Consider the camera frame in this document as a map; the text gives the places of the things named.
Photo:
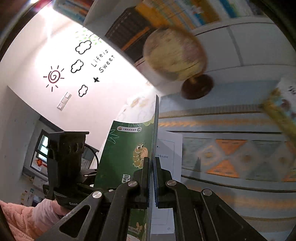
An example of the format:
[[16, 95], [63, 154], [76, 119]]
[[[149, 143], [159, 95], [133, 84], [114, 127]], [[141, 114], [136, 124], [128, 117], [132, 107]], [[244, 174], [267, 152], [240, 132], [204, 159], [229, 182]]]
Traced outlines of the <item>left hand pink sleeve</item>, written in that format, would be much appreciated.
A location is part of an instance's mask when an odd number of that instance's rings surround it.
[[37, 237], [48, 231], [69, 212], [69, 209], [60, 206], [56, 200], [44, 199], [32, 211], [32, 226]]

